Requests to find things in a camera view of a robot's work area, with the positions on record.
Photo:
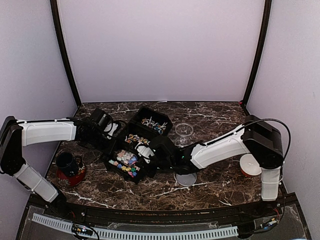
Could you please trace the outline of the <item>orange and white bowl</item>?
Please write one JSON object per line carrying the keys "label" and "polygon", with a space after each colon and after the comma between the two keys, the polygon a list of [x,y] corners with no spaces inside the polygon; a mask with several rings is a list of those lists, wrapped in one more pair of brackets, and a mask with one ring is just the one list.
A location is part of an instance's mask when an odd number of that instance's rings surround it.
{"label": "orange and white bowl", "polygon": [[252,154],[245,154],[239,161],[240,170],[246,177],[255,177],[262,173],[261,167]]}

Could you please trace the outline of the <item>left black frame post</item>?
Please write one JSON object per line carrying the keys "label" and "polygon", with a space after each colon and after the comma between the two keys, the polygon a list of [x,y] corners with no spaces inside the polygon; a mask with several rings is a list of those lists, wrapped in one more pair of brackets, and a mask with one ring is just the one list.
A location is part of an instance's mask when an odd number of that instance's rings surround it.
{"label": "left black frame post", "polygon": [[82,101],[81,101],[80,94],[79,94],[79,91],[76,86],[76,81],[75,81],[75,78],[74,78],[74,75],[72,72],[69,56],[67,53],[67,47],[66,47],[63,29],[62,29],[62,23],[61,23],[61,19],[60,19],[58,1],[57,0],[50,0],[49,2],[50,2],[51,15],[52,15],[52,20],[53,20],[55,35],[56,35],[62,63],[64,66],[65,74],[66,74],[68,84],[69,84],[73,99],[75,101],[75,104],[79,108],[82,105]]}

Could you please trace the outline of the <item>clear plastic jar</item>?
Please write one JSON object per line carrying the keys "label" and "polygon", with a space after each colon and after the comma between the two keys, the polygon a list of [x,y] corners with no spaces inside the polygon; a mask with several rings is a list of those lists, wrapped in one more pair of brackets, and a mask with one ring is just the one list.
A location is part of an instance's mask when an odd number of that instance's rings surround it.
{"label": "clear plastic jar", "polygon": [[192,144],[192,135],[194,133],[194,128],[188,123],[179,123],[175,127],[176,139],[174,141],[175,145],[182,148]]}

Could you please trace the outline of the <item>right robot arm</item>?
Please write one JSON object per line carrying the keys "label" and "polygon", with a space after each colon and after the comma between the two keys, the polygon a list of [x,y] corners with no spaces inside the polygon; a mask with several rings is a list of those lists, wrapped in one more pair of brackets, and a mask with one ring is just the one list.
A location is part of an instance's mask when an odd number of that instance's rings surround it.
{"label": "right robot arm", "polygon": [[178,175],[196,173],[226,159],[251,154],[261,168],[261,199],[255,213],[266,217],[275,208],[282,168],[288,154],[283,149],[281,132],[270,125],[275,119],[248,115],[243,124],[207,142],[176,146],[159,135],[149,144],[139,143],[135,150],[146,162],[144,169],[172,170]]}

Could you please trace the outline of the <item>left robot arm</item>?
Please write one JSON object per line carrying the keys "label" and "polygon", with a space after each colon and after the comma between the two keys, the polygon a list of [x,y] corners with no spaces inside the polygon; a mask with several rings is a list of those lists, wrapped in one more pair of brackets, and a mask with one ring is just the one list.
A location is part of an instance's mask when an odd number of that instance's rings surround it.
{"label": "left robot arm", "polygon": [[7,116],[0,128],[0,172],[16,178],[32,193],[51,204],[51,210],[60,218],[67,218],[70,206],[61,198],[57,187],[35,170],[25,159],[30,146],[58,142],[84,142],[103,151],[120,129],[121,123],[107,116],[94,121],[74,117],[21,120]]}

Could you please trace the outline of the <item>pile of small candies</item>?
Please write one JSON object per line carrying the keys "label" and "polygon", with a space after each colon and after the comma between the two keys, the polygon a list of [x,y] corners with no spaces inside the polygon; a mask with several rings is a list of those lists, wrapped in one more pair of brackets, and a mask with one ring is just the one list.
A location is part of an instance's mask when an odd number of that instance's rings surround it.
{"label": "pile of small candies", "polygon": [[150,141],[147,138],[141,137],[137,134],[128,134],[125,139],[125,142],[127,142],[128,144],[145,144],[148,145],[150,143]]}

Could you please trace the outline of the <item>black bin with small candies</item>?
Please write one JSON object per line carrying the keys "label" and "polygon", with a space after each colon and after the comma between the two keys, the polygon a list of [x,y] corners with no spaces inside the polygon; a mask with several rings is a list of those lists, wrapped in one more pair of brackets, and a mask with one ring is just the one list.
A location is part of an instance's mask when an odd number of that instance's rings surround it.
{"label": "black bin with small candies", "polygon": [[128,125],[116,136],[116,150],[134,151],[138,144],[149,145],[158,134],[138,125]]}

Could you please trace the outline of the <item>black bin with flower candies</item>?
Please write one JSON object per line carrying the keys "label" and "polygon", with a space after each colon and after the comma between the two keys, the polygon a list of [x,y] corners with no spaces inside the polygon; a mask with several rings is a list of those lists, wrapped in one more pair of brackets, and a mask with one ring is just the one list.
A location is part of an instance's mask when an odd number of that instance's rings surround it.
{"label": "black bin with flower candies", "polygon": [[138,184],[148,176],[146,161],[140,153],[124,147],[108,148],[102,153],[103,163],[108,171],[123,177],[125,181]]}

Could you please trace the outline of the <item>pile of flower candies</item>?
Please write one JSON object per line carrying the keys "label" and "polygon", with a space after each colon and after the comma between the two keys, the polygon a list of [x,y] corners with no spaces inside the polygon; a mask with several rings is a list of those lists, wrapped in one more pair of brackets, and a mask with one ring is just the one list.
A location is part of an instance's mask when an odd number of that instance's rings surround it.
{"label": "pile of flower candies", "polygon": [[113,167],[116,167],[117,170],[120,170],[121,173],[131,178],[135,178],[140,171],[140,168],[136,166],[138,157],[134,153],[124,149],[116,151],[108,162]]}

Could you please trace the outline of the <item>right black frame post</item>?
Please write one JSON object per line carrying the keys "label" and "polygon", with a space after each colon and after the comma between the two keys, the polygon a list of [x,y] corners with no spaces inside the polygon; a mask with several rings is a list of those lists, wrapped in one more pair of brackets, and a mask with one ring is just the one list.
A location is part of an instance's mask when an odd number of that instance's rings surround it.
{"label": "right black frame post", "polygon": [[263,14],[262,14],[262,21],[261,21],[261,27],[259,31],[256,51],[251,67],[251,71],[249,74],[248,82],[245,88],[245,92],[243,95],[242,100],[239,102],[240,106],[243,109],[247,108],[247,105],[250,100],[250,96],[254,87],[254,83],[257,77],[257,73],[259,70],[261,58],[263,55],[265,40],[267,36],[268,26],[269,26],[269,20],[271,15],[271,8],[272,8],[272,0],[265,0],[264,1],[264,8],[263,8]]}

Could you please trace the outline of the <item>black bin with lollipops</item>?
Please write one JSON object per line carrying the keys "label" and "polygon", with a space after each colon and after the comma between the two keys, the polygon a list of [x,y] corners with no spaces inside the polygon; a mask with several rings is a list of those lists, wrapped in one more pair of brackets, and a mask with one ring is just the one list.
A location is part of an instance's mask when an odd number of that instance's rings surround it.
{"label": "black bin with lollipops", "polygon": [[157,132],[161,136],[167,136],[173,128],[173,123],[167,115],[146,106],[142,106],[129,122],[145,130]]}

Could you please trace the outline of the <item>pile of lollipops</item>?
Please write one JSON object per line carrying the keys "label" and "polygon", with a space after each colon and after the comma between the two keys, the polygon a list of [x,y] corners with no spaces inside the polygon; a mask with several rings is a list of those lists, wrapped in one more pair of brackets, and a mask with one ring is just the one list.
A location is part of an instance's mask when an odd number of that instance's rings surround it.
{"label": "pile of lollipops", "polygon": [[157,131],[159,134],[163,134],[167,128],[168,122],[158,122],[153,119],[153,117],[143,118],[141,124]]}

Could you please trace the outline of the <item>black frame post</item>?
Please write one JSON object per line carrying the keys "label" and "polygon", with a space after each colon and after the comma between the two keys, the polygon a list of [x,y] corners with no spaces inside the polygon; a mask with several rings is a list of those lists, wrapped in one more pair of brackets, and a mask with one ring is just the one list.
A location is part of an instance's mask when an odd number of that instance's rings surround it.
{"label": "black frame post", "polygon": [[55,35],[56,35],[62,63],[64,66],[65,74],[66,74],[68,84],[69,84],[73,99],[75,101],[75,104],[79,108],[82,105],[82,101],[81,101],[80,94],[79,94],[79,91],[76,86],[76,81],[75,81],[75,78],[74,78],[74,75],[72,72],[69,56],[67,53],[67,47],[66,47],[63,29],[62,29],[62,23],[61,23],[61,19],[60,19],[58,1],[57,0],[50,0],[49,2],[50,2],[51,15],[52,15],[52,20],[53,20]]}
{"label": "black frame post", "polygon": [[265,40],[267,36],[268,26],[269,26],[269,20],[271,15],[271,8],[272,8],[272,0],[265,0],[264,1],[264,8],[263,8],[263,14],[262,14],[262,21],[261,21],[261,27],[259,31],[256,51],[251,67],[251,71],[249,74],[248,82],[245,88],[245,92],[243,95],[242,100],[239,102],[240,106],[243,109],[247,108],[247,105],[250,100],[250,96],[254,87],[254,83],[257,77],[257,73],[259,70],[261,58],[263,55]]}

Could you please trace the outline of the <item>dark blue mug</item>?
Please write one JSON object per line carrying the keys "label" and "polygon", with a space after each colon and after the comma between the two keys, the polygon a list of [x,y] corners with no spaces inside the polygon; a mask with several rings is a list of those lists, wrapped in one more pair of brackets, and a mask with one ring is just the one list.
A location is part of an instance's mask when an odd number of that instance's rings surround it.
{"label": "dark blue mug", "polygon": [[67,177],[76,176],[83,167],[82,158],[70,152],[62,152],[59,154],[55,160],[55,164]]}

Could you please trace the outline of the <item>red floral saucer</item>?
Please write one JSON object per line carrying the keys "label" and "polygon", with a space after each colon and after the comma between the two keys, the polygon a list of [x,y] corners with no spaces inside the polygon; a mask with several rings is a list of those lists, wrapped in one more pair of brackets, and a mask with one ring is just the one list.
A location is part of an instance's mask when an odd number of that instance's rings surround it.
{"label": "red floral saucer", "polygon": [[86,166],[79,163],[79,170],[74,176],[66,176],[60,169],[56,171],[57,182],[62,187],[72,188],[77,186],[86,176]]}

